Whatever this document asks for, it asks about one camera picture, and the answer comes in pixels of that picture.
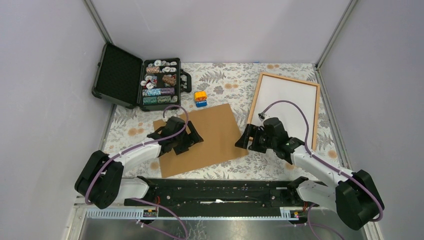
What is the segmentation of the brown cardboard backing board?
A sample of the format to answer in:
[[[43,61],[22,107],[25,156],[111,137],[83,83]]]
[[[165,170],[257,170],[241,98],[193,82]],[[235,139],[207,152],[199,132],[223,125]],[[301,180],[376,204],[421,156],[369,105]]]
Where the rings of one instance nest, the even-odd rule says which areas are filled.
[[[193,170],[244,157],[248,151],[235,147],[241,138],[230,104],[202,108],[188,113],[203,142],[176,155],[172,150],[159,158],[162,178],[184,174]]]

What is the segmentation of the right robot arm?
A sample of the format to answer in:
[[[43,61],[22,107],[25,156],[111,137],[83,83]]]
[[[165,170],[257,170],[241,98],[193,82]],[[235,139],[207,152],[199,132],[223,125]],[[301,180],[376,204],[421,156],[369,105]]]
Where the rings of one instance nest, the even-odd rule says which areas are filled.
[[[316,183],[301,176],[290,182],[286,198],[293,206],[303,202],[317,204],[337,213],[342,222],[353,230],[376,220],[384,210],[384,203],[368,172],[354,172],[325,162],[308,150],[302,140],[289,136],[277,117],[265,119],[261,126],[247,124],[234,145],[259,153],[272,150],[278,158],[321,181]]]

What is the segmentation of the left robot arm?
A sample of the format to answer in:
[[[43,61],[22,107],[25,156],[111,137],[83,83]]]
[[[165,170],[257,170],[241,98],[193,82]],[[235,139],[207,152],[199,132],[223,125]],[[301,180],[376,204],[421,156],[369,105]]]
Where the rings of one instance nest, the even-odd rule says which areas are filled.
[[[195,144],[203,142],[193,123],[172,116],[164,126],[148,134],[136,145],[109,156],[101,150],[91,154],[78,176],[74,189],[84,196],[88,205],[106,209],[112,203],[136,198],[148,206],[155,200],[155,192],[138,177],[123,179],[124,173],[143,162],[173,151],[185,153]]]

